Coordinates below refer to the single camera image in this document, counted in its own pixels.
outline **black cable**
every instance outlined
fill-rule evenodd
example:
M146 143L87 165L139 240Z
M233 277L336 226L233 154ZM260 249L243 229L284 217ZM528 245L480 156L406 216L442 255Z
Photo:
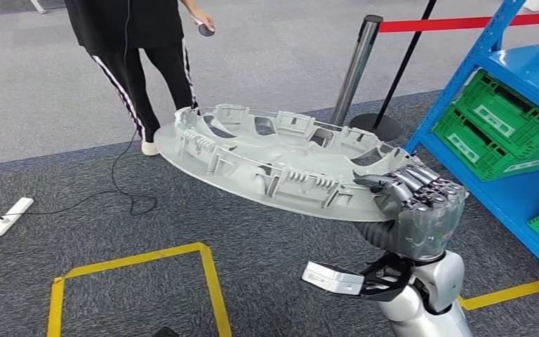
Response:
M125 23L125 48L124 48L124 54L123 54L123 62L124 62L125 69L127 69L127 51L128 51L128 32L127 32L127 30L128 30L130 18L131 18L131 0L127 0L127 21ZM115 191L102 191L102 192L97 192L97 193L91 194L90 196L80 200L79 202L77 202L73 206L69 206L67 208L60 209L60 210L54 211L54 212L41 212L41 213L25 212L25 213L6 214L4 216L21 216L21 215L47 216L47 215L58 214L58 213L66 212L66 211L68 211L70 209L74 209L77 206L81 205L82 203L88 201L89 199L97 197L98 195L117 194L117 193L125 195L125 196L127 196L127 197L129 197L131 199L131 208L129 210L129 213L132 216L142 216L142 215L144 215L146 213L149 213L149 212L153 211L156 208L156 206L158 205L158 199L157 198L150 197L150 196L147 196L147 195L139 195L139 194L127 193L127 192L123 191L119 187L119 185L117 184L117 180L114 178L114 169L117 167L117 162L120 160L121 157L123 157L125 155L125 153L127 153L127 151L129 151L129 149L131 149L131 145L133 144L133 141L135 140L135 137L137 136L137 134L138 134L138 131L135 130L135 133L133 133L133 137L131 137L131 141L129 142L129 145L127 146L127 148L112 163L112 168L111 168L110 175L111 175L112 183L113 183L114 187L117 190L115 190ZM135 209L135 200L137 198L143 198L143 199L152 200L154 202L154 204L152 205L152 207L148 208L146 211L143 211L143 212L140 212L140 213L135 213L133 210Z

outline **white power strip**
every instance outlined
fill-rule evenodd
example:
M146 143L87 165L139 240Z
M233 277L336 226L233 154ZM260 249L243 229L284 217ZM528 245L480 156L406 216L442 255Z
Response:
M22 216L25 211L34 203L33 199L22 198L16 202L13 207L6 213L6 215L0 217L0 237L5 234L11 226Z

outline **person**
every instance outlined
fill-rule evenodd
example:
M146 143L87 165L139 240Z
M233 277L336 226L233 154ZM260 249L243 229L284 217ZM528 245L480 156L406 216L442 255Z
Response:
M194 0L180 0L189 14L214 31ZM65 0L69 21L83 46L117 90L142 140L142 152L158 154L160 123L146 92L140 49L160 71L176 110L198 108L178 0Z

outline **red barrier rope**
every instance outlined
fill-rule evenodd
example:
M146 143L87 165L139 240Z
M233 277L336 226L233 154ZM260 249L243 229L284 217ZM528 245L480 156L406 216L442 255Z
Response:
M490 16L477 18L431 19L386 21L379 28L381 33L427 32L432 30L483 28L491 21ZM539 14L516 15L510 26L539 25Z

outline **gray floor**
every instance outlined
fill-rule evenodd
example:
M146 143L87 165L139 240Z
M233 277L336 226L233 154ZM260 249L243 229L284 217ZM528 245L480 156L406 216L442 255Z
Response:
M362 17L420 17L416 0L199 0L217 22L212 38L186 22L192 76L203 105L240 103L306 112L332 107ZM22 4L27 1L0 1ZM491 15L499 0L440 0L434 17ZM444 86L479 31L425 34L398 95ZM411 34L383 34L356 102L385 96ZM505 45L539 43L539 26L512 28ZM145 64L162 121L171 99ZM127 141L131 122L114 89L76 45L65 10L0 15L0 162Z
M394 100L404 137L435 94ZM357 105L352 115L378 106ZM325 119L329 110L312 114ZM109 170L125 146L0 164L0 214L22 195L36 198L33 210L41 212L112 189ZM232 196L136 147L116 177L127 191L157 197L158 208L133 217L127 199L101 196L58 215L25 216L0 238L0 336L43 336L51 278L72 267L190 242L212 248L234 336L392 336L375 303L326 296L298 281L308 260L359 269L381 254L350 224ZM465 298L539 280L539 262L473 199L449 248L465 258ZM478 337L539 337L539 294L467 316ZM199 259L186 255L69 280L62 331L149 337L168 325L211 337L212 318Z
M416 18L425 5L198 2L218 26L210 39L186 30L203 105L319 110L313 114L323 119L330 110L322 109L333 106L340 88L362 16ZM439 0L434 17L490 15L498 4ZM398 95L440 89L477 35L476 30L425 34ZM379 36L356 102L385 95L410 38ZM506 46L535 43L539 27L512 28L505 37ZM145 68L153 106L167 121L166 86L149 63ZM402 122L405 136L434 95L393 102L390 114ZM351 114L378 107L362 103ZM127 141L132 133L114 89L76 45L66 11L39 15L29 0L0 0L0 214L21 195L36 198L35 211L50 211L112 188L109 169L124 144L109 144ZM326 297L297 281L309 259L358 268L378 256L348 224L258 206L189 179L160 158L144 158L135 148L117 174L128 190L158 197L159 208L134 218L127 213L128 200L103 196L67 213L25 217L0 238L0 336L43 336L51 277L71 267L193 241L212 247L235 336L391 336L373 303ZM539 280L539 262L474 200L451 248L465 257L464 297ZM193 256L73 279L66 289L63 335L151 336L169 325L188 336L212 336L203 287ZM536 337L539 294L468 317L475 336Z

